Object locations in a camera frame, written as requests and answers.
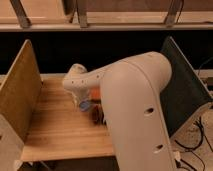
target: wooden board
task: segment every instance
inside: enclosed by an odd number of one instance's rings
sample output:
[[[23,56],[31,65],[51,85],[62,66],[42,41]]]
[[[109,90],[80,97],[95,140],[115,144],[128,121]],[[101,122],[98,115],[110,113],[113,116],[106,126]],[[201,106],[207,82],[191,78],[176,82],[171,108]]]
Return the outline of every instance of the wooden board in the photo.
[[[40,89],[35,54],[27,40],[0,86],[0,114],[23,141]]]
[[[22,152],[22,161],[45,161],[114,155],[106,126],[94,125],[74,107],[62,78],[43,80]]]

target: dark object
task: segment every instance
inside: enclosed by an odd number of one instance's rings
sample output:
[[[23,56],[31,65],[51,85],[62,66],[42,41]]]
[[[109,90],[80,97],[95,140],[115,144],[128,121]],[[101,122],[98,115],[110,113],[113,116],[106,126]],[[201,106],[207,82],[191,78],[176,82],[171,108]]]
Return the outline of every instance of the dark object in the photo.
[[[29,28],[31,26],[31,22],[30,22],[29,18],[27,17],[27,14],[21,4],[21,1],[20,0],[10,0],[10,2],[16,13],[20,26],[22,28]]]
[[[172,37],[166,38],[161,53],[172,66],[172,78],[160,96],[167,130],[172,137],[210,108],[212,97]]]

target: metal bar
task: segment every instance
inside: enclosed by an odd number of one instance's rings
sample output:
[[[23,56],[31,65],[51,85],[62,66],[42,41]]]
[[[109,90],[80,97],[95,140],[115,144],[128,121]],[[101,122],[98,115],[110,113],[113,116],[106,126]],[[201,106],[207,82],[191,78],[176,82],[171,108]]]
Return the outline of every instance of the metal bar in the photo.
[[[76,0],[78,21],[81,28],[86,28],[87,25],[87,5],[86,0]]]
[[[75,0],[62,0],[64,14],[69,15],[73,14],[76,9],[76,1]]]
[[[171,27],[175,24],[176,15],[181,6],[181,3],[181,0],[172,0],[169,11],[164,21],[167,27]]]
[[[31,22],[27,17],[27,14],[21,4],[20,0],[10,0],[12,7],[16,13],[19,24],[22,28],[29,28],[31,26]]]

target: wooden panel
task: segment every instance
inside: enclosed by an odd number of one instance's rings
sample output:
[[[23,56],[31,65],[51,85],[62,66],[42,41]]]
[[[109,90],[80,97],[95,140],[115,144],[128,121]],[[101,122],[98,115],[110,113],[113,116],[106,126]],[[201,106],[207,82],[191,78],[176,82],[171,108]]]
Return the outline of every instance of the wooden panel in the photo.
[[[62,78],[43,81],[21,160],[40,161],[111,156],[106,126],[94,125],[89,113],[74,107]]]
[[[9,0],[0,0],[0,23],[18,23]]]
[[[61,0],[21,0],[32,23],[68,23]]]
[[[41,79],[35,55],[27,40],[0,87],[0,114],[23,141],[40,88]]]

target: black fabric panel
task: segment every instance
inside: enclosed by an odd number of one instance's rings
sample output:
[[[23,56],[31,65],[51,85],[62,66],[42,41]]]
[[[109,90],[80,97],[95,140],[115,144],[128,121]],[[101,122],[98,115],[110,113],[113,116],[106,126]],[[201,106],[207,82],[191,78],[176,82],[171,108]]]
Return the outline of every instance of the black fabric panel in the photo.
[[[212,102],[212,98],[171,37],[166,38],[161,53],[172,66],[172,78],[161,93],[162,110],[171,137],[199,107]]]

